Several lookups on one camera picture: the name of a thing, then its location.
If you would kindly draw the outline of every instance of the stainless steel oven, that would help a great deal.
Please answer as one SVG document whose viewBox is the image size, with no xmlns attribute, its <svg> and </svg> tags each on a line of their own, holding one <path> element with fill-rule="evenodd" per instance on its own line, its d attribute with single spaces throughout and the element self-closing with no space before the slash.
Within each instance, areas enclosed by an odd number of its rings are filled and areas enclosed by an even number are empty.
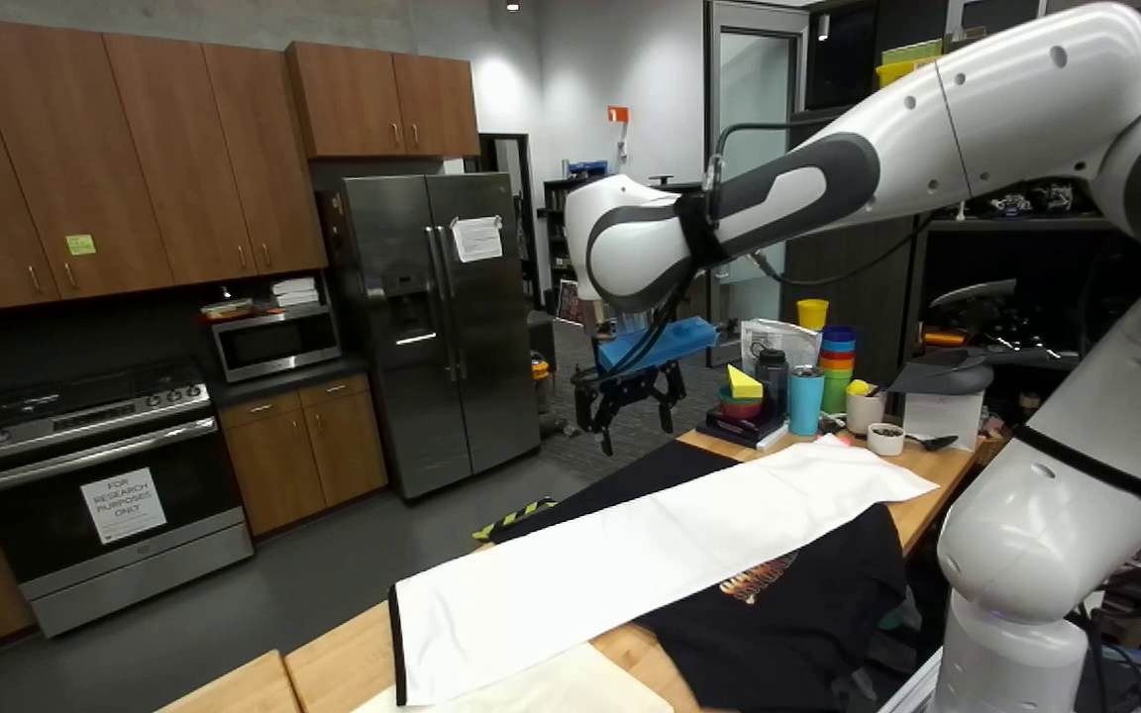
<svg viewBox="0 0 1141 713">
<path fill-rule="evenodd" d="M 41 387 L 10 414 L 0 551 L 43 634 L 255 555 L 201 380 L 113 377 Z"/>
<path fill-rule="evenodd" d="M 295 304 L 250 316 L 213 320 L 213 352 L 230 385 L 325 365 L 341 357 L 328 304 Z"/>
</svg>

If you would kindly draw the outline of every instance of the black countertop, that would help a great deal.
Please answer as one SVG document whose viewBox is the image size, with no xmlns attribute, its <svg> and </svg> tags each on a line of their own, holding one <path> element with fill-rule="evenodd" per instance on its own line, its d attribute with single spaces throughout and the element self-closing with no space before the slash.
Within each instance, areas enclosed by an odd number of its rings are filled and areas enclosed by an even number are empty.
<svg viewBox="0 0 1141 713">
<path fill-rule="evenodd" d="M 235 409 L 235 406 L 250 406 L 250 399 L 264 399 L 289 387 L 307 387 L 307 385 L 321 385 L 321 380 L 346 380 L 370 373 L 370 361 L 362 357 L 341 357 L 319 369 L 299 369 L 284 377 L 264 377 L 264 380 L 247 380 L 247 385 L 213 385 L 213 409 Z"/>
</svg>

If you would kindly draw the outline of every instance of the stainless steel refrigerator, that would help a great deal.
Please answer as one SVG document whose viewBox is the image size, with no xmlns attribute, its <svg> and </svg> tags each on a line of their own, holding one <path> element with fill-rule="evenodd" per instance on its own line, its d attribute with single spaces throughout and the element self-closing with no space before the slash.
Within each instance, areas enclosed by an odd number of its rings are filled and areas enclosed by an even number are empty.
<svg viewBox="0 0 1141 713">
<path fill-rule="evenodd" d="M 535 451 L 507 179 L 341 179 L 325 230 L 341 320 L 371 361 L 398 493 L 420 498 Z"/>
</svg>

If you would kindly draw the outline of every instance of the white sheet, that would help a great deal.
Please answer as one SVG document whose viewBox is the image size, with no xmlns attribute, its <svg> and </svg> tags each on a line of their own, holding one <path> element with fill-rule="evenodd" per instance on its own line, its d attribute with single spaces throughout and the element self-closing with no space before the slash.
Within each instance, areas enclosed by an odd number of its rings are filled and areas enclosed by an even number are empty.
<svg viewBox="0 0 1141 713">
<path fill-rule="evenodd" d="M 618 670 L 595 645 L 562 649 L 514 678 L 415 713 L 670 713 L 675 707 Z M 402 713 L 398 689 L 381 689 L 357 713 Z"/>
<path fill-rule="evenodd" d="M 440 707 L 559 649 L 802 551 L 927 480 L 802 443 L 398 582 L 404 702 Z"/>
</svg>

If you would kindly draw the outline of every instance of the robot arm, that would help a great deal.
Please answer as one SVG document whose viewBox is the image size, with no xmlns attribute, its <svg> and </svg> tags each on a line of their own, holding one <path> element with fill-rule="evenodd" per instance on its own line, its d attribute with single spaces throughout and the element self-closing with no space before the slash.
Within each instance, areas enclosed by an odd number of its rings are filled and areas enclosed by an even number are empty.
<svg viewBox="0 0 1141 713">
<path fill-rule="evenodd" d="M 738 255 L 927 216 L 1025 179 L 1086 179 L 1141 242 L 1141 18 L 1086 5 L 944 56 L 703 200 L 629 179 L 565 200 L 569 263 L 624 314 Z M 1030 422 L 1141 480 L 1141 302 Z M 1086 634 L 1063 623 L 1141 551 L 1141 498 L 1014 439 L 946 513 L 956 588 L 938 708 L 1070 708 Z"/>
</svg>

